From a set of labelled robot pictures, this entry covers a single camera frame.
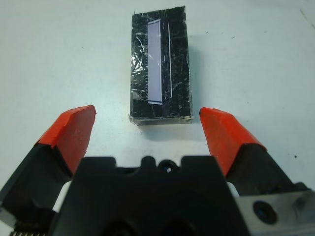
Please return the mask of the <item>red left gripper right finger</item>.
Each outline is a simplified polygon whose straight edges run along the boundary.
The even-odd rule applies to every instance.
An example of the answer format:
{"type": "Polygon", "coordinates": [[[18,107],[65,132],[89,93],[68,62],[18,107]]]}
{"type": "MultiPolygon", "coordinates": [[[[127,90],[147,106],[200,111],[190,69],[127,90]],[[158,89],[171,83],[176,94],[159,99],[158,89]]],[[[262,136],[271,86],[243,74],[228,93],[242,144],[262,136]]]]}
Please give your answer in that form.
{"type": "Polygon", "coordinates": [[[239,195],[291,192],[288,178],[267,148],[230,113],[203,107],[200,121],[209,152],[239,195]]]}

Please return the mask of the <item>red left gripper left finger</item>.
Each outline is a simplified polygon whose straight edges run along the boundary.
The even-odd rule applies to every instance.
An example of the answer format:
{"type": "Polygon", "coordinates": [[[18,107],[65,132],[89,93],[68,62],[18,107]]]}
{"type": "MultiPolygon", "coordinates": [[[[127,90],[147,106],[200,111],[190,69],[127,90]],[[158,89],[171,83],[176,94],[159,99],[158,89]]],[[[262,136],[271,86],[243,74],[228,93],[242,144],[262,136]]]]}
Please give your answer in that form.
{"type": "Polygon", "coordinates": [[[93,105],[70,109],[44,132],[0,191],[2,222],[29,223],[52,211],[86,154],[95,116],[93,105]]]}

